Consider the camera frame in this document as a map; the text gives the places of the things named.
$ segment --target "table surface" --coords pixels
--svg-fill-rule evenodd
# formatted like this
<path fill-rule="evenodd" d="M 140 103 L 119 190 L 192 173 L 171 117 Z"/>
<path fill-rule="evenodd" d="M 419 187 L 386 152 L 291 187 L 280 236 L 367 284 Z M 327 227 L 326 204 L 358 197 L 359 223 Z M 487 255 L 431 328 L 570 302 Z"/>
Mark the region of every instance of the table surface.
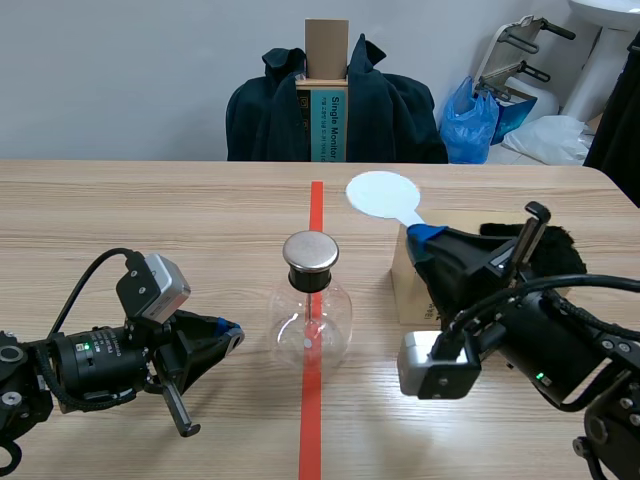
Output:
<path fill-rule="evenodd" d="M 401 395 L 395 356 L 410 327 L 397 322 L 389 275 L 398 226 L 358 214 L 343 193 L 356 174 L 381 168 L 416 182 L 423 207 L 519 212 L 540 201 L 576 238 L 590 271 L 640 272 L 637 209 L 587 168 L 0 161 L 0 328 L 24 341 L 46 336 L 86 266 L 126 246 L 173 260 L 193 289 L 185 308 L 224 316 L 247 334 L 187 392 L 202 424 L 195 437 L 178 436 L 157 396 L 99 413 L 56 409 L 19 440 L 15 478 L 296 479 L 301 379 L 270 362 L 265 311 L 287 273 L 284 240 L 308 226 L 313 180 L 325 182 L 325 231 L 341 247 L 334 275 L 354 309 L 348 359 L 324 383 L 323 478 L 587 478 L 571 448 L 581 415 L 551 409 L 497 357 L 464 400 Z M 123 268 L 111 260 L 98 271 L 67 333 L 121 324 Z M 632 295 L 573 298 L 640 326 Z"/>

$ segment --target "black cable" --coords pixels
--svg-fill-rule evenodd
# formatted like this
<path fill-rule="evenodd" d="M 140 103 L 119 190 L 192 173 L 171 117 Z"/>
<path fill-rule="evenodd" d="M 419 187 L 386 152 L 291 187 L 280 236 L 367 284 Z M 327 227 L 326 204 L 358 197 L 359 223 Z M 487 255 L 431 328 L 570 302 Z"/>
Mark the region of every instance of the black cable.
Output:
<path fill-rule="evenodd" d="M 592 313 L 586 311 L 584 308 L 575 306 L 566 298 L 560 296 L 558 293 L 550 296 L 551 302 L 554 307 L 567 312 L 574 318 L 577 318 L 581 322 L 589 325 L 590 327 L 600 330 L 609 335 L 625 338 L 634 342 L 640 342 L 640 332 L 630 330 L 628 328 L 621 327 L 619 325 L 613 325 L 611 323 L 603 322 Z"/>
<path fill-rule="evenodd" d="M 5 477 L 13 473 L 13 471 L 18 468 L 18 465 L 20 465 L 20 462 L 22 461 L 22 450 L 16 442 L 9 440 L 8 438 L 0 440 L 0 448 L 4 448 L 11 456 L 9 465 L 0 468 L 0 477 Z"/>
<path fill-rule="evenodd" d="M 621 372 L 618 365 L 610 363 L 603 368 L 596 378 L 589 384 L 587 388 L 580 394 L 580 396 L 571 403 L 561 403 L 558 405 L 551 398 L 549 398 L 543 391 L 538 390 L 542 398 L 544 398 L 551 406 L 557 408 L 561 412 L 573 413 L 579 412 L 587 408 L 591 402 L 593 402 L 597 396 L 604 392 L 607 388 L 613 385 L 613 379 L 617 377 Z"/>
<path fill-rule="evenodd" d="M 567 287 L 602 287 L 640 293 L 640 281 L 630 278 L 586 274 L 540 278 L 520 285 L 517 288 L 501 290 L 479 301 L 469 309 L 463 310 L 451 324 L 445 336 L 449 339 L 462 336 L 463 330 L 469 326 L 476 317 L 484 315 L 498 305 L 508 301 L 510 298 L 518 301 L 533 292 Z"/>
<path fill-rule="evenodd" d="M 67 299 L 66 303 L 62 307 L 62 310 L 60 311 L 58 318 L 54 322 L 53 327 L 51 327 L 51 331 L 49 332 L 49 335 L 47 338 L 51 338 L 51 336 L 54 333 L 58 333 L 60 331 L 60 328 L 62 327 L 64 320 L 67 318 L 67 315 L 69 315 L 69 312 L 71 311 L 71 307 L 73 307 L 73 304 L 78 298 L 78 295 L 80 295 L 80 292 L 82 291 L 83 287 L 85 286 L 89 278 L 91 278 L 91 275 L 93 275 L 93 273 L 98 269 L 100 265 L 102 265 L 105 262 L 105 260 L 111 257 L 114 257 L 116 255 L 125 255 L 127 258 L 129 258 L 134 253 L 135 252 L 133 250 L 129 250 L 128 248 L 112 248 L 111 250 L 107 250 L 98 258 L 96 258 L 91 263 L 91 265 L 89 265 L 89 268 L 87 268 L 87 270 L 84 272 L 82 277 L 80 277 L 80 280 L 78 280 L 78 283 L 76 284 L 73 291 L 69 295 L 69 298 Z"/>
<path fill-rule="evenodd" d="M 131 390 L 131 393 L 128 393 L 123 397 L 114 398 L 113 400 L 107 400 L 104 402 L 88 402 L 86 400 L 74 398 L 64 390 L 62 385 L 58 383 L 56 375 L 49 363 L 49 351 L 47 350 L 47 347 L 44 344 L 36 345 L 35 352 L 40 372 L 42 373 L 42 377 L 47 383 L 49 390 L 51 390 L 51 393 L 55 395 L 60 403 L 63 403 L 68 407 L 76 410 L 82 410 L 83 412 L 96 412 L 128 403 L 136 398 L 136 392 L 134 390 Z"/>

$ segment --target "round glass bottle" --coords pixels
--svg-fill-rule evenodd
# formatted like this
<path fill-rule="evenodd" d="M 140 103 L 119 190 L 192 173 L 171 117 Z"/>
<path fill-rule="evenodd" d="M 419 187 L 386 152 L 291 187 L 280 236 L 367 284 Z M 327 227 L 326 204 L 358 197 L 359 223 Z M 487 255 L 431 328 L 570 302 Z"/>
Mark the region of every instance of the round glass bottle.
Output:
<path fill-rule="evenodd" d="M 351 299 L 331 275 L 339 249 L 329 235 L 305 231 L 282 249 L 289 274 L 271 295 L 269 346 L 295 369 L 333 369 L 351 342 Z"/>

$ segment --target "white paddle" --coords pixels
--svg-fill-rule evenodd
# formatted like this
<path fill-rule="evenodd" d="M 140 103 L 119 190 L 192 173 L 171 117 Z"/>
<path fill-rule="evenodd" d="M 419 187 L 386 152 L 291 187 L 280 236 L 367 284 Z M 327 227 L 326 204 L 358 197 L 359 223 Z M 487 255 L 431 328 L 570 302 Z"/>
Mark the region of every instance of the white paddle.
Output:
<path fill-rule="evenodd" d="M 367 172 L 347 186 L 351 206 L 377 218 L 395 218 L 407 227 L 424 221 L 416 213 L 420 190 L 408 178 L 391 172 Z"/>

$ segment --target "red tape line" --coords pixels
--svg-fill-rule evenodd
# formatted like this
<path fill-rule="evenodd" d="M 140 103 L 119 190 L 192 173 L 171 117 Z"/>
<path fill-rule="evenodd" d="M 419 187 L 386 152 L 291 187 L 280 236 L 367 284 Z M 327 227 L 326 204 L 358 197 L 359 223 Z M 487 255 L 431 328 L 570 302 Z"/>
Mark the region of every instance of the red tape line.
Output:
<path fill-rule="evenodd" d="M 324 227 L 324 184 L 311 184 L 311 208 L 309 230 L 321 232 Z M 319 322 L 311 319 L 322 317 L 322 293 L 311 296 L 311 311 L 305 315 L 305 338 L 311 346 L 304 349 L 302 372 L 302 405 L 300 408 L 300 458 L 299 480 L 322 479 L 322 332 Z"/>

